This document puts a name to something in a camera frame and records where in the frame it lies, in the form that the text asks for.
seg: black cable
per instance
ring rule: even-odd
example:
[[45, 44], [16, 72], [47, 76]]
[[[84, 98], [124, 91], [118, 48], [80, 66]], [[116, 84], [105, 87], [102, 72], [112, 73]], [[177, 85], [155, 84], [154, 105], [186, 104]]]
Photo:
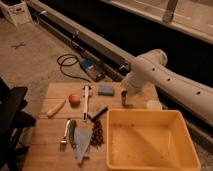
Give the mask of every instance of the black cable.
[[[69, 59], [75, 59], [75, 61], [73, 63], [71, 63], [71, 64], [64, 64]], [[67, 73], [65, 73], [63, 71], [63, 67], [71, 67], [71, 66], [73, 66], [73, 65], [75, 65], [77, 63], [80, 65], [80, 61], [79, 61], [79, 59], [78, 59], [78, 57], [76, 55], [74, 55], [74, 54], [64, 54], [64, 55], [61, 55], [61, 56], [58, 57], [57, 63], [60, 66], [61, 73], [64, 74], [65, 76], [70, 77], [70, 78], [74, 78], [74, 79], [80, 79], [80, 80], [84, 80], [84, 81], [87, 81], [87, 82], [91, 82], [90, 80], [88, 80], [86, 78], [78, 77], [78, 76], [73, 76], [73, 75], [67, 74]]]

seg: gray floor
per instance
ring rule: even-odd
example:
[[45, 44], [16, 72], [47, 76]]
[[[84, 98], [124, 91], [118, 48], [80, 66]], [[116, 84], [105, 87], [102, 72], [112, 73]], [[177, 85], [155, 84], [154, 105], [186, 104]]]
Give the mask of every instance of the gray floor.
[[[25, 46], [15, 49], [13, 46], [20, 42], [24, 42]], [[10, 87], [28, 87], [26, 99], [29, 105], [26, 111], [35, 117], [38, 116], [50, 82], [80, 81], [61, 74], [56, 60], [65, 53], [75, 52], [37, 23], [30, 22], [16, 28], [0, 18], [0, 76]], [[88, 78], [78, 65], [69, 68], [67, 72]], [[21, 141], [26, 145], [30, 143], [31, 132], [32, 130], [27, 131], [22, 137]], [[205, 143], [200, 145], [203, 143], [200, 137], [196, 137], [193, 129], [190, 133], [201, 160], [202, 170], [212, 171], [213, 147], [205, 148]]]

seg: table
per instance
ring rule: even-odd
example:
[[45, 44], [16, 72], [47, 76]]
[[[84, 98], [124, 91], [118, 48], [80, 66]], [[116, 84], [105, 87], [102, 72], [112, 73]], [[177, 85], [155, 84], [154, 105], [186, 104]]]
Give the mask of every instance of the table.
[[[89, 111], [93, 112], [100, 104], [106, 104], [109, 109], [123, 108], [120, 93], [121, 83], [51, 83], [48, 87], [43, 107], [37, 121], [31, 145], [23, 166], [24, 171], [48, 171], [48, 170], [92, 170], [107, 171], [106, 165], [106, 143], [99, 148], [90, 148], [90, 158], [83, 161], [79, 166], [74, 158], [70, 144], [67, 144], [66, 151], [60, 152], [60, 140], [63, 137], [67, 118], [75, 119], [79, 127], [91, 127], [90, 121], [83, 121], [83, 87], [90, 85], [93, 96], [89, 99]], [[113, 86], [115, 95], [98, 96], [99, 85]], [[69, 94], [77, 93], [81, 95], [81, 103], [77, 108], [72, 108], [69, 102], [52, 118], [48, 119], [46, 112], [55, 104], [67, 99]], [[132, 104], [134, 108], [146, 108], [148, 100], [158, 100], [157, 92], [153, 84], [147, 83], [139, 94], [134, 97]], [[106, 142], [106, 114], [101, 117], [104, 141]]]

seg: yellow tray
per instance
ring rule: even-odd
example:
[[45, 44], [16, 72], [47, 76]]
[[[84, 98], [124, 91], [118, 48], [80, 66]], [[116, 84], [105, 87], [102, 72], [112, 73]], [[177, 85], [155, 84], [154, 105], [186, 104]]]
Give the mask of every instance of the yellow tray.
[[175, 110], [109, 110], [107, 165], [143, 171], [201, 168], [182, 114]]

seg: black chair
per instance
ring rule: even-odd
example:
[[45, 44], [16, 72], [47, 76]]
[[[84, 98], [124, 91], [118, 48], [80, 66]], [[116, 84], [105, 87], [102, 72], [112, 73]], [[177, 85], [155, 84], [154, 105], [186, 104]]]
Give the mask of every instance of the black chair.
[[7, 164], [11, 171], [19, 170], [17, 156], [27, 152], [28, 147], [16, 149], [24, 128], [34, 126], [36, 120], [22, 111], [27, 87], [10, 89], [0, 77], [0, 169]]

